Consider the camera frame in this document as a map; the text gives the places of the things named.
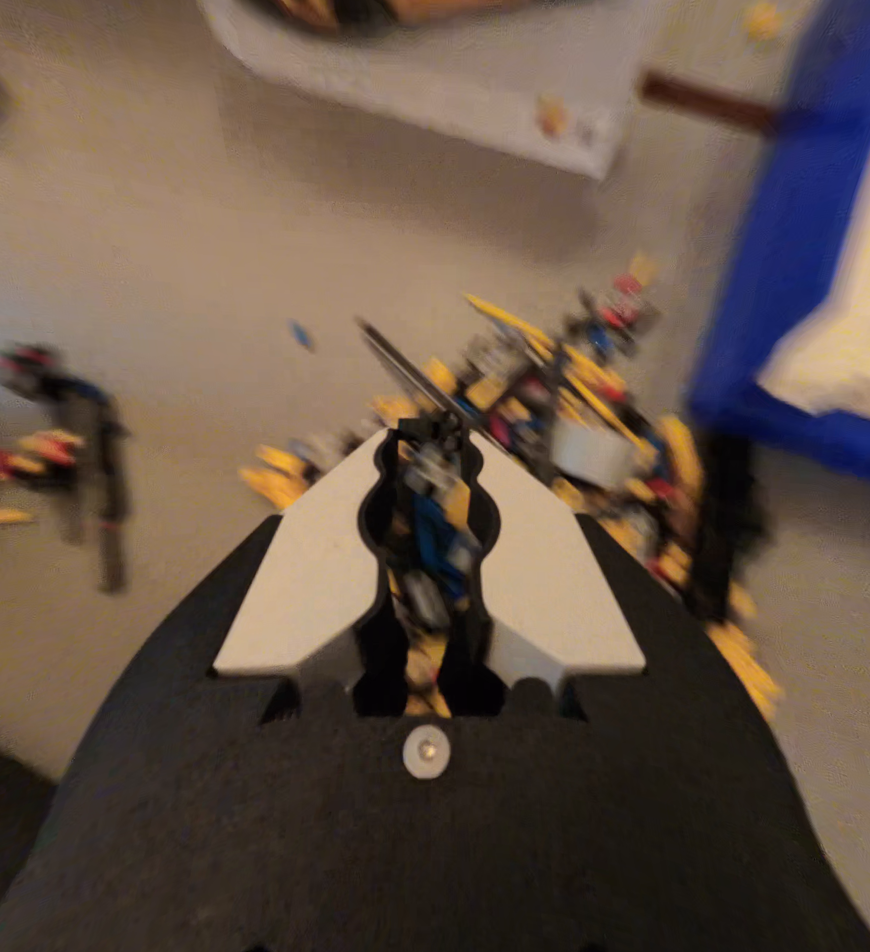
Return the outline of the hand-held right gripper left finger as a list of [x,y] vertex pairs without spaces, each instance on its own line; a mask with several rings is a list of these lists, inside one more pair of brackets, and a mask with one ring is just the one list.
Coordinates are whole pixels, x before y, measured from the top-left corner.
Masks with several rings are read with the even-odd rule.
[[278,519],[213,662],[219,679],[336,683],[360,716],[402,716],[407,636],[379,533],[390,522],[399,434],[382,429]]

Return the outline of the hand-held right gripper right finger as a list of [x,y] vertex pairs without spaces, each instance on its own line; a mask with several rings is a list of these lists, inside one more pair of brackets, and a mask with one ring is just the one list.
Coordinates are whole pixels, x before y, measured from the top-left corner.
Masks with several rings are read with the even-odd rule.
[[475,548],[459,622],[460,716],[496,716],[523,680],[559,699],[579,678],[643,674],[643,650],[571,508],[476,432],[462,474]]

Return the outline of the pile of brick pieces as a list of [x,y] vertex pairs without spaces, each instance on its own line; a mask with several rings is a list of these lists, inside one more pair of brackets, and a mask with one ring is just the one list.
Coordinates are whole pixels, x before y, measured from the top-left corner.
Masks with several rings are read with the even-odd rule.
[[764,534],[750,466],[727,449],[726,462],[738,464],[738,476],[728,477],[677,415],[643,417],[614,368],[657,318],[642,277],[635,266],[608,292],[580,292],[582,315],[569,315],[555,336],[467,295],[492,321],[492,335],[471,340],[462,369],[432,358],[421,374],[525,470],[539,476],[547,466],[552,493],[595,517],[684,602],[772,720],[781,690],[738,626],[754,604],[735,565]]

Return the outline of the black grey brick chassis assembly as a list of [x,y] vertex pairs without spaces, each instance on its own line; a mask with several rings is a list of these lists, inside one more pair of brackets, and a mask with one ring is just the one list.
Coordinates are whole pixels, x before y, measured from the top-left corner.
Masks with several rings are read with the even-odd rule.
[[[58,351],[38,344],[0,350],[0,386],[48,415],[48,426],[14,449],[0,448],[0,482],[45,496],[64,542],[95,543],[101,591],[123,592],[130,505],[121,444],[127,432],[115,398],[69,371]],[[0,528],[31,520],[24,510],[0,506]]]

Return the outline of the blue plastic storage box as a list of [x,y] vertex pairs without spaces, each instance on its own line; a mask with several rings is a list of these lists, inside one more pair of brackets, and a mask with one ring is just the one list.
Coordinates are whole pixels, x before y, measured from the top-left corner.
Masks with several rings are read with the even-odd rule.
[[870,1],[819,2],[777,137],[706,329],[689,393],[699,427],[870,480],[870,421],[812,417],[766,394],[774,346],[827,296],[870,156]]

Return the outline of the white car instruction booklet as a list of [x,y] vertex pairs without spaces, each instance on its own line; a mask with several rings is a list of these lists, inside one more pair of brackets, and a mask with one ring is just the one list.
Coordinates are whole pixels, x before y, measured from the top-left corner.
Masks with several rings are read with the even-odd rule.
[[319,38],[255,2],[198,7],[263,80],[601,181],[619,151],[652,2],[537,5],[367,39]]

